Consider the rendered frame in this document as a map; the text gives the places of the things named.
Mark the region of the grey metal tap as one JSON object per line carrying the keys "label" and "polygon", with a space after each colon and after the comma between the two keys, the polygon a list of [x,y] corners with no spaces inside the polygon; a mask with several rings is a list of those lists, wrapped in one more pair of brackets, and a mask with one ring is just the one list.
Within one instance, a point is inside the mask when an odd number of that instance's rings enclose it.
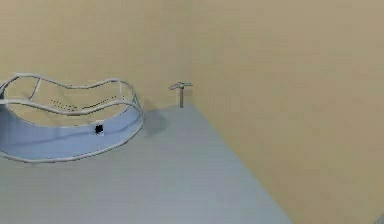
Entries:
{"label": "grey metal tap", "polygon": [[182,82],[182,81],[179,81],[175,84],[172,84],[169,89],[170,90],[175,90],[175,89],[178,89],[179,90],[179,107],[180,108],[183,108],[184,107],[184,90],[186,87],[192,87],[193,84],[191,82]]}

